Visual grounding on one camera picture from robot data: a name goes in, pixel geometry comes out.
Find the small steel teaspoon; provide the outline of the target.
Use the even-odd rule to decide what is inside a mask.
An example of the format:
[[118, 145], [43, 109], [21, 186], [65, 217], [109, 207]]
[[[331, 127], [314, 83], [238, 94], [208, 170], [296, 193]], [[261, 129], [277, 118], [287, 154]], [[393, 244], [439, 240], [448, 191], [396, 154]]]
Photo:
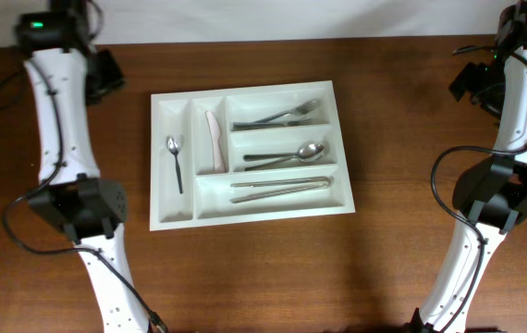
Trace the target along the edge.
[[183, 180], [182, 180], [182, 175], [181, 175], [180, 163], [178, 160], [178, 155], [180, 152], [180, 143], [175, 137], [171, 135], [168, 135], [166, 137], [165, 143], [166, 143], [167, 151], [174, 156], [175, 171], [176, 171], [176, 177], [177, 177], [177, 183], [178, 183], [178, 192], [180, 194], [183, 194], [184, 193]]

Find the white plastic knife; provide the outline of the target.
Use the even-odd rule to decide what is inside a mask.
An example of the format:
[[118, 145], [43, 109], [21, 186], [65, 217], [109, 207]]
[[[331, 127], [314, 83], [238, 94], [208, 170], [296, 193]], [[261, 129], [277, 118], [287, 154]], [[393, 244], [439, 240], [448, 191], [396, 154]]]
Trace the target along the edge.
[[222, 155], [222, 149], [220, 145], [221, 129], [219, 127], [218, 121], [216, 120], [216, 117], [213, 112], [206, 111], [205, 116], [208, 122], [209, 131], [211, 134], [214, 171], [216, 173], [226, 173], [227, 167], [224, 161], [224, 157]]

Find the steel fork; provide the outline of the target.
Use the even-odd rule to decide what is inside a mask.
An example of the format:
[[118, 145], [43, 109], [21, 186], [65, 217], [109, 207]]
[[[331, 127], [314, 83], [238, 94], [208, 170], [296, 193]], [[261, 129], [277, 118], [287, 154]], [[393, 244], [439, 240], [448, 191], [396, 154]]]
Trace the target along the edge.
[[304, 120], [291, 120], [286, 122], [234, 122], [233, 130], [259, 130], [259, 129], [271, 129], [271, 128], [286, 128], [286, 127], [297, 127], [304, 125], [311, 125], [313, 121], [311, 119]]
[[264, 117], [264, 118], [255, 120], [255, 123], [270, 122], [272, 120], [275, 120], [275, 119], [278, 119], [278, 118], [281, 118], [281, 117], [286, 117], [286, 116], [304, 116], [304, 115], [307, 115], [307, 114], [311, 113], [313, 110], [315, 110], [316, 108], [318, 108], [322, 104], [323, 104], [323, 100], [321, 98], [314, 98], [314, 99], [309, 100], [309, 101], [307, 101], [307, 102], [305, 102], [305, 103], [303, 103], [303, 104], [301, 104], [299, 106], [293, 107], [293, 108], [291, 108], [289, 110], [276, 113], [276, 114], [274, 114], [272, 116], [269, 116], [269, 117]]

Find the steel kitchen tongs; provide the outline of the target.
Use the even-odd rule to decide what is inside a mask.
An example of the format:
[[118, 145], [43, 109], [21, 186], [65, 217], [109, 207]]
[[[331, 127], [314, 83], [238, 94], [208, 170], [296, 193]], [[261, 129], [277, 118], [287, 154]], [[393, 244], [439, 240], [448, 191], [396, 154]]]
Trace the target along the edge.
[[331, 177], [318, 176], [299, 179], [278, 179], [258, 182], [232, 183], [231, 188], [263, 189], [271, 188], [270, 191], [260, 191], [236, 197], [230, 200], [233, 204], [242, 204], [276, 196], [282, 196], [302, 191], [312, 191], [328, 188], [332, 185]]

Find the steel spoon pointing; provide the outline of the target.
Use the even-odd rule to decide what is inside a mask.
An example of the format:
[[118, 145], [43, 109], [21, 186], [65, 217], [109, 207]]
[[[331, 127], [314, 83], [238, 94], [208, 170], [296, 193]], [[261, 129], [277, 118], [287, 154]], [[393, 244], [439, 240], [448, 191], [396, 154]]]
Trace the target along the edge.
[[281, 154], [245, 154], [242, 159], [246, 162], [266, 160], [273, 158], [297, 158], [300, 161], [308, 162], [317, 159], [325, 153], [325, 146], [322, 143], [304, 143], [295, 153]]

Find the steel spoon pointing down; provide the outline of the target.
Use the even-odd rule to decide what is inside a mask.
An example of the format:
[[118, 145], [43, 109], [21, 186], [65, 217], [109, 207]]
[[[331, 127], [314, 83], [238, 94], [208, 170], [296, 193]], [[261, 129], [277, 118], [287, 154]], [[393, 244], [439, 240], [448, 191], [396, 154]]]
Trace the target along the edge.
[[273, 166], [273, 165], [277, 165], [277, 164], [280, 164], [280, 163], [284, 163], [284, 162], [290, 161], [290, 160], [292, 160], [294, 158], [295, 157], [283, 157], [283, 158], [277, 159], [275, 161], [267, 162], [267, 163], [260, 164], [260, 165], [257, 165], [257, 166], [247, 166], [247, 167], [244, 168], [244, 171], [252, 171], [252, 170], [266, 168], [266, 167], [269, 167], [269, 166]]

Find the left black arm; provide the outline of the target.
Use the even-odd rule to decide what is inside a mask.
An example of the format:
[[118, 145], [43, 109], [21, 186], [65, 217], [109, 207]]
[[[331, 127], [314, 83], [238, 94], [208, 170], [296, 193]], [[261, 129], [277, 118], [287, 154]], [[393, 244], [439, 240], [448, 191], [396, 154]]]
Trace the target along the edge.
[[10, 208], [25, 203], [69, 241], [92, 283], [106, 332], [166, 332], [166, 324], [133, 285], [125, 252], [127, 196], [104, 179], [92, 151], [87, 108], [121, 89], [124, 75], [107, 50], [93, 44], [93, 1], [51, 1], [23, 14], [15, 27], [31, 82], [41, 163], [38, 185]]

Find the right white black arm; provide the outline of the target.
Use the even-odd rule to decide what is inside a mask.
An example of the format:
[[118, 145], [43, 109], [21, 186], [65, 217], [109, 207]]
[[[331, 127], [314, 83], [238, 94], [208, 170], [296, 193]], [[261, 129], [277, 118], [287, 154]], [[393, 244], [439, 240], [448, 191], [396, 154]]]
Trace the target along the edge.
[[497, 247], [527, 218], [527, 1], [505, 8], [490, 63], [469, 63], [449, 86], [456, 100], [499, 121], [493, 148], [465, 146], [486, 158], [465, 170], [452, 203], [437, 203], [454, 217], [452, 242], [434, 288], [403, 329], [465, 332], [472, 299]]

